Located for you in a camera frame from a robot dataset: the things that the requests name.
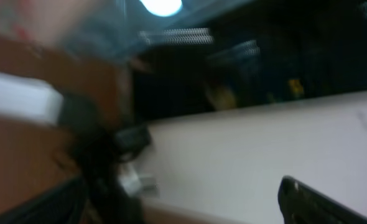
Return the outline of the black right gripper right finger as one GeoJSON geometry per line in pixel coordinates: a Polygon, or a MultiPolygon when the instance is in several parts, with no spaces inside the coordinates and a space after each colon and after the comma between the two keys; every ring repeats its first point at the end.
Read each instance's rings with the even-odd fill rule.
{"type": "Polygon", "coordinates": [[[366,216],[288,175],[277,200],[285,224],[367,224],[366,216]]]}

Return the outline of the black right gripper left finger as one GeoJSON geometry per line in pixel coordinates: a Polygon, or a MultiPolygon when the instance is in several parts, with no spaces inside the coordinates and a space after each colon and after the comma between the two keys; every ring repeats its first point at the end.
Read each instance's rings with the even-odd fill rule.
{"type": "Polygon", "coordinates": [[[0,224],[78,224],[87,198],[84,179],[76,177],[0,214],[0,224]]]}

